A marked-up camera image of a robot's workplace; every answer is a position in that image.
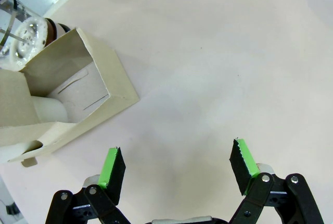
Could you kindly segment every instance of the white cylindrical object in box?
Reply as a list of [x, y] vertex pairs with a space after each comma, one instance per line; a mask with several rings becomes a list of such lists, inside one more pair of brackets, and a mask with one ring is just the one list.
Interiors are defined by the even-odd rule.
[[32, 102], [41, 122], [68, 122], [67, 111], [57, 99], [32, 96]]

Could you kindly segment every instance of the white table surface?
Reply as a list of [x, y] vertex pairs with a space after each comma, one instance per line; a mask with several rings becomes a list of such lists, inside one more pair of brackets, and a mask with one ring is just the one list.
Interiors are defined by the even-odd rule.
[[[140, 102], [49, 156], [0, 173], [29, 223], [53, 194], [76, 193], [120, 146], [119, 208], [132, 223], [212, 215], [242, 197], [229, 155], [247, 140], [257, 162], [303, 174], [333, 221], [330, 0], [69, 0], [53, 19], [113, 47]], [[279, 223], [265, 208], [258, 223]]]

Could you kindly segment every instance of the green tape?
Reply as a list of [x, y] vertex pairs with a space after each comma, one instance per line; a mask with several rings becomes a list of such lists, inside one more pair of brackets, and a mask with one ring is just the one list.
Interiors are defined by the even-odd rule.
[[99, 179], [98, 179], [98, 185], [103, 189], [106, 189], [106, 186], [111, 179], [111, 173], [112, 173], [114, 161], [116, 160], [117, 153], [118, 153], [118, 148], [116, 148], [116, 147], [110, 148], [109, 153], [105, 159], [103, 169], [102, 169]]
[[240, 153], [243, 157], [243, 160], [246, 164], [246, 167], [249, 171], [249, 174], [251, 175], [252, 178], [256, 177], [258, 174], [260, 174], [260, 170], [258, 166], [256, 165], [249, 148], [247, 147], [245, 140], [244, 139], [237, 139], [238, 146], [240, 149]]

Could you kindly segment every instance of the white tabletop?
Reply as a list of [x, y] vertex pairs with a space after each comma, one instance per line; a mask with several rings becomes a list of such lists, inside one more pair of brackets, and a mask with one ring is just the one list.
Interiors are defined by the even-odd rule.
[[[141, 100], [37, 166], [0, 167], [28, 222], [43, 223], [53, 194], [76, 193], [115, 146], [127, 165], [119, 208], [132, 223], [230, 220], [242, 200], [228, 160], [236, 137], [278, 176], [303, 174], [324, 222], [333, 221], [329, 5], [69, 0], [52, 18], [113, 47]], [[258, 223], [279, 217], [265, 208]]]

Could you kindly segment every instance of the open cardboard box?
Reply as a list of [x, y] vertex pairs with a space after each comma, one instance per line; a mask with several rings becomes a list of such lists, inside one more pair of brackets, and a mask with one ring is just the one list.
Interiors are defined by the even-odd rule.
[[[61, 101], [68, 122], [41, 122], [31, 96]], [[71, 30], [20, 72], [0, 70], [0, 161], [53, 152], [138, 100], [116, 53]]]

